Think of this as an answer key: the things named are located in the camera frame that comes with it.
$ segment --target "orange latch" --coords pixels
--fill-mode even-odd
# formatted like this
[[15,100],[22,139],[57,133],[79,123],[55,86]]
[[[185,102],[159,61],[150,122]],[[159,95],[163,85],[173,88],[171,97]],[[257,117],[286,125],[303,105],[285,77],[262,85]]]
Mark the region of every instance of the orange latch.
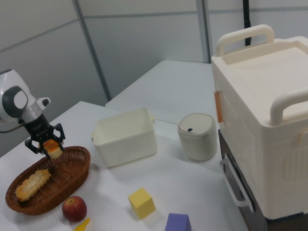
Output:
[[221,104],[220,104],[220,94],[219,91],[214,92],[215,104],[216,104],[216,113],[218,122],[222,122],[222,112],[221,112]]

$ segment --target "yellow object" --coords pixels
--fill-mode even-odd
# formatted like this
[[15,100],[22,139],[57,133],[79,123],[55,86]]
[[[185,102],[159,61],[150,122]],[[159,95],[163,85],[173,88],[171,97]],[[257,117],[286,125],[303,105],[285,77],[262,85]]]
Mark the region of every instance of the yellow object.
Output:
[[136,192],[128,196],[131,208],[140,219],[156,210],[152,197],[144,188],[138,189]]
[[86,230],[86,226],[87,226],[87,224],[88,224],[90,221],[91,221],[90,218],[85,219],[85,221],[82,222],[80,225],[78,225],[78,226],[74,229],[74,231],[84,231],[84,230]]

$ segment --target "yellow cube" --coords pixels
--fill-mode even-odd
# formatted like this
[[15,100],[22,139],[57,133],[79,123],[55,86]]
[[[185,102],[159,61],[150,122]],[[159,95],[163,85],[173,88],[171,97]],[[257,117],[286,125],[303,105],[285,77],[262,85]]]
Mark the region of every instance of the yellow cube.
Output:
[[131,208],[135,211],[140,219],[145,218],[156,210],[152,197],[144,188],[128,196]]

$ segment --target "piece of bread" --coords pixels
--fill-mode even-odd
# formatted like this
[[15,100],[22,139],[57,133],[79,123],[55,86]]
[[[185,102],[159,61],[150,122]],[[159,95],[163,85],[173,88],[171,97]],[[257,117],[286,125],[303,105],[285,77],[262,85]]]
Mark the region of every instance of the piece of bread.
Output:
[[63,151],[59,147],[59,144],[54,140],[47,140],[44,142],[44,149],[46,149],[51,159],[58,158]]
[[47,169],[38,170],[28,179],[24,180],[23,184],[18,186],[15,195],[20,202],[24,202],[34,196],[50,179],[51,174]]

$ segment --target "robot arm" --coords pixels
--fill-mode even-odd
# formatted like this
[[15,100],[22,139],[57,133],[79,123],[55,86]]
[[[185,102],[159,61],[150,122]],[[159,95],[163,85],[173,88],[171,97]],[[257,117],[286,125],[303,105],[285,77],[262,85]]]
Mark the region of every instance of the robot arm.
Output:
[[[16,71],[0,72],[0,123],[18,120],[30,134],[25,145],[34,153],[44,153],[48,158],[44,142],[52,139],[64,151],[62,143],[65,139],[61,124],[52,126],[43,115],[43,110],[50,102],[49,98],[35,99]],[[59,137],[54,135],[54,130],[60,132]],[[39,147],[35,147],[32,141],[38,142]]]

